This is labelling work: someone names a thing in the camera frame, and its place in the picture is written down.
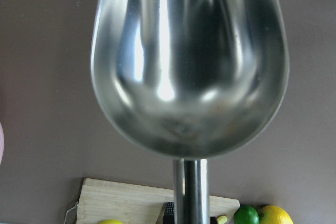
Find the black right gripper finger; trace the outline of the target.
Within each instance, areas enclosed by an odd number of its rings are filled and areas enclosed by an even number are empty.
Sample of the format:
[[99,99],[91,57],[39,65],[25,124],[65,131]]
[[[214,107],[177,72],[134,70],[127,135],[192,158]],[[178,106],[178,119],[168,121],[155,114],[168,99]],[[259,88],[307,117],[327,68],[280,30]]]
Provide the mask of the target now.
[[217,224],[217,219],[216,217],[210,217],[210,224]]

